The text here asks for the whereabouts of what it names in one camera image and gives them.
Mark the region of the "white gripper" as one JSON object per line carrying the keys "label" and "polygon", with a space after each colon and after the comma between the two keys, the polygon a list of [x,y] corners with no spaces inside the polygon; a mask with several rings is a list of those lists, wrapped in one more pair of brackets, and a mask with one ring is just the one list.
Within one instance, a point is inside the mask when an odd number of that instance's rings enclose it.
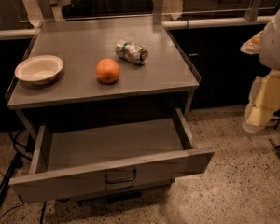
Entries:
{"label": "white gripper", "polygon": [[265,77],[256,76],[249,93],[242,127],[248,133],[256,133],[264,129],[280,109],[280,9],[240,51],[258,54],[262,65],[274,69]]}

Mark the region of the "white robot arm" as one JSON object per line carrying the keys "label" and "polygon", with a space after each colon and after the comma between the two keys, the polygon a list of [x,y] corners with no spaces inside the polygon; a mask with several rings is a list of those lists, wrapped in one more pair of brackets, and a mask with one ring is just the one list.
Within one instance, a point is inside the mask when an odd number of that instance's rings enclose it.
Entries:
{"label": "white robot arm", "polygon": [[258,54],[260,63],[271,69],[265,77],[256,76],[245,108],[242,127],[246,132],[256,133],[264,129],[280,109],[280,9],[240,51]]}

